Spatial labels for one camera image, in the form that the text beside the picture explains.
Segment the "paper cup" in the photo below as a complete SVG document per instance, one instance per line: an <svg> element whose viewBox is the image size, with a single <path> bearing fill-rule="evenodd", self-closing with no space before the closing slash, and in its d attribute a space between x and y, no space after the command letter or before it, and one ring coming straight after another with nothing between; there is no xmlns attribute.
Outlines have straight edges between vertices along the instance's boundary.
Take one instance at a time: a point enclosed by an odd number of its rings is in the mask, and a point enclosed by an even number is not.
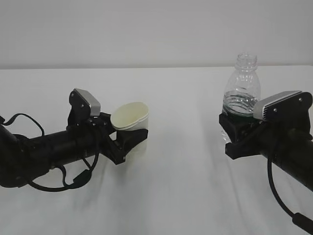
<svg viewBox="0 0 313 235"><path fill-rule="evenodd" d="M119 107L111 115L111 123L118 131L148 129L149 108L142 102L134 102ZM126 161L143 157L147 149L147 140L134 147L126 156Z"/></svg>

